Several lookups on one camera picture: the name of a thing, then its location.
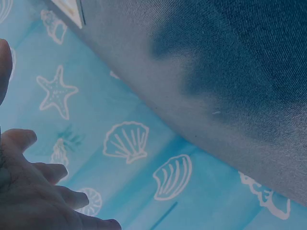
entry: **starfish print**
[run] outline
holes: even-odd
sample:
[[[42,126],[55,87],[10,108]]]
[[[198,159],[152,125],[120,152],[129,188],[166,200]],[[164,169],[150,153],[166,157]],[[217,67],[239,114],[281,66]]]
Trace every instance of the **starfish print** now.
[[[47,81],[42,76],[38,76],[36,81],[47,92],[47,96],[40,104],[39,109],[45,110],[54,106],[65,120],[69,120],[67,99],[77,93],[79,89],[75,86],[64,84],[63,66],[58,66],[57,73],[52,81]]]

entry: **scallop shell print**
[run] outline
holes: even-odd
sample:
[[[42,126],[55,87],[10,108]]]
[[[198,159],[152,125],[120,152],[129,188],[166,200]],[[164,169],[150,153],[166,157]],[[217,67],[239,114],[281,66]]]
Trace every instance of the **scallop shell print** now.
[[[99,192],[92,188],[82,188],[78,192],[85,193],[90,201],[89,205],[78,209],[78,212],[91,217],[96,216],[102,206],[102,199]]]
[[[155,200],[170,200],[179,195],[189,183],[191,174],[192,162],[188,155],[170,158],[153,173],[158,184]]]
[[[147,157],[145,147],[148,133],[149,127],[135,121],[125,121],[115,125],[106,134],[103,154],[126,158],[127,164]]]
[[[13,5],[13,0],[0,0],[0,24],[7,18]]]
[[[251,193],[257,196],[261,207],[266,207],[274,216],[280,219],[285,220],[289,218],[290,211],[291,211],[291,200],[290,199],[287,199],[286,212],[283,212],[282,210],[278,209],[273,203],[272,196],[273,196],[274,191],[263,189],[263,192],[262,192],[261,184],[257,183],[254,179],[250,178],[249,176],[244,175],[241,172],[239,172],[239,174],[240,174],[240,179],[241,179],[242,184],[246,184],[249,186]]]

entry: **fingernail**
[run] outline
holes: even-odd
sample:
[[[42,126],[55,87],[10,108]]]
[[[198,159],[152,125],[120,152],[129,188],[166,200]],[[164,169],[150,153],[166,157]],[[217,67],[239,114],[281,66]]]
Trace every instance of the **fingernail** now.
[[[33,142],[37,141],[36,133],[33,130],[25,129],[25,132],[27,136],[29,137],[29,139],[31,139]]]
[[[88,199],[88,197],[85,193],[78,192],[78,194],[82,198],[82,200],[84,201],[85,206],[90,204],[90,200]]]
[[[115,219],[107,219],[107,222],[111,223],[115,230],[121,230],[119,222]]]
[[[54,167],[56,169],[56,171],[60,172],[59,173],[59,179],[62,179],[63,177],[67,176],[68,175],[68,171],[65,167],[65,165],[63,164],[54,164]]]

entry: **gray fabric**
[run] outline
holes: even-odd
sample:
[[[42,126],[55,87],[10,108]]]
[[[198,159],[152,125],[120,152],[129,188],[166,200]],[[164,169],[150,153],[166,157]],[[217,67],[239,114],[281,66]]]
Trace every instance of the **gray fabric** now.
[[[82,30],[45,1],[174,130],[307,205],[305,1],[82,0]]]

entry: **white object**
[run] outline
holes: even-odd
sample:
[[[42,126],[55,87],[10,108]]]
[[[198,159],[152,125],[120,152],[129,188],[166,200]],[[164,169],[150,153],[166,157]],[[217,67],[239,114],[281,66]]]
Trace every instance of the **white object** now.
[[[158,184],[154,198],[159,201],[173,199],[187,186],[191,174],[192,162],[188,155],[170,158],[153,173]]]
[[[12,80],[12,78],[14,77],[14,71],[15,71],[15,66],[16,66],[16,51],[11,48],[11,54],[12,54],[12,63],[13,63],[13,67],[12,67],[12,72],[11,72],[11,76],[10,76],[10,80]]]
[[[149,127],[135,121],[125,121],[115,125],[106,134],[103,154],[126,158],[127,164],[147,157],[145,147],[148,133]]]
[[[64,36],[67,31],[67,25],[57,18],[57,16],[52,11],[42,10],[40,12],[41,19],[44,26],[47,29],[47,33],[52,37],[53,41],[57,44],[62,45],[64,41]]]
[[[112,76],[115,79],[119,79],[119,76],[117,76],[113,71],[110,71],[110,76]]]
[[[65,85],[63,82],[63,66],[59,65],[57,73],[52,81],[42,76],[36,78],[37,83],[47,92],[47,96],[41,103],[39,109],[45,110],[52,106],[56,107],[65,120],[69,120],[67,100],[79,91],[75,86]]]
[[[274,191],[264,190],[264,197],[267,200],[263,201],[262,192],[255,190],[255,187],[260,188],[260,187],[262,187],[262,185],[260,185],[254,179],[250,178],[249,176],[244,175],[241,172],[239,172],[239,174],[240,174],[241,182],[243,184],[246,184],[246,185],[249,186],[249,189],[252,192],[252,194],[257,195],[258,200],[259,200],[259,204],[260,204],[261,207],[266,207],[274,216],[276,216],[280,219],[285,220],[285,219],[289,218],[290,211],[291,211],[291,208],[290,208],[291,200],[290,199],[287,199],[287,211],[284,213],[283,211],[278,209],[272,201],[272,195],[273,195]]]
[[[52,0],[80,29],[83,25],[83,15],[79,0]]]
[[[51,161],[52,164],[63,164],[64,166],[68,166],[69,161],[66,156],[66,149],[64,146],[64,140],[59,138],[55,145],[53,146],[53,153],[51,154]]]
[[[92,188],[82,188],[78,192],[85,193],[90,203],[89,205],[80,208],[77,211],[91,217],[96,216],[102,206],[102,198],[100,193]]]
[[[0,0],[0,24],[7,18],[11,12],[13,0]]]

